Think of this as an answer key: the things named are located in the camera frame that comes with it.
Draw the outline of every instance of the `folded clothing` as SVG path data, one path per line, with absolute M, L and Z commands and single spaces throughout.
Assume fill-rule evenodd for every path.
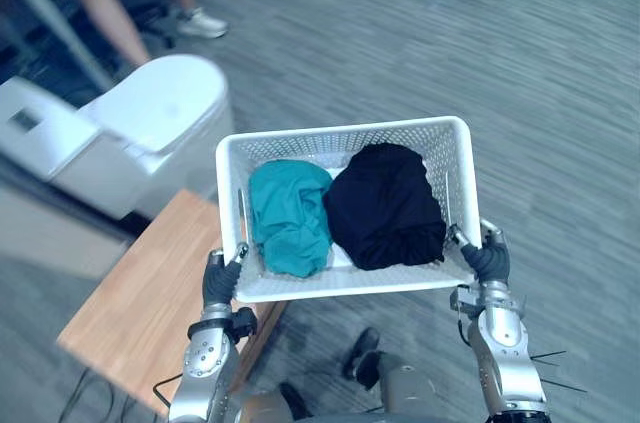
M 306 161 L 270 161 L 253 172 L 253 239 L 267 269 L 306 277 L 326 266 L 331 236 L 322 196 L 330 185 L 331 175 Z
M 323 198 L 329 229 L 360 269 L 444 260 L 446 225 L 422 157 L 400 145 L 365 146 Z

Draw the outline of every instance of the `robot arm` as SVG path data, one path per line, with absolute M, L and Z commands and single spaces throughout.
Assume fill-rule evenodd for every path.
M 471 319 L 469 344 L 478 360 L 480 384 L 494 423 L 550 423 L 540 377 L 529 358 L 522 305 L 511 295 L 509 251 L 502 230 L 481 221 L 486 242 L 471 245 L 454 225 L 452 240 L 478 275 L 478 282 L 458 287 L 451 308 Z
M 170 423 L 219 423 L 227 411 L 227 393 L 238 366 L 236 343 L 255 333 L 250 308 L 231 310 L 231 298 L 248 246 L 238 246 L 225 266 L 222 252 L 213 252 L 202 280 L 204 308 L 200 321 L 189 327 L 191 340 L 184 355 L 180 386 L 169 408 Z

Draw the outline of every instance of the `white sneaker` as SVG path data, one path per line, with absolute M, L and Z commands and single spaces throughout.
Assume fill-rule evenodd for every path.
M 225 21 L 212 18 L 202 8 L 178 15 L 178 33 L 203 38 L 218 38 L 227 32 Z

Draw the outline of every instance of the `white toilet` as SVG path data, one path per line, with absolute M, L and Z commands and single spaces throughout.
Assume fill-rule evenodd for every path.
M 181 188 L 211 196 L 231 133 L 225 76 L 199 56 L 153 60 L 80 110 L 19 77 L 0 85 L 0 152 L 116 219 L 154 218 Z

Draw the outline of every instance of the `black shoe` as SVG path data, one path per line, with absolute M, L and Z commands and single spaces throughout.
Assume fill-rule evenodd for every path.
M 291 383 L 284 382 L 278 385 L 278 389 L 282 394 L 282 397 L 289 405 L 289 409 L 291 410 L 291 416 L 293 416 L 294 420 L 304 420 L 305 418 L 311 418 L 313 415 L 307 408 L 304 400 L 298 390 L 296 390 Z
M 375 328 L 364 330 L 353 345 L 347 361 L 342 366 L 342 376 L 348 380 L 357 380 L 371 389 L 379 379 L 378 361 L 380 352 L 376 351 L 380 342 L 380 333 Z

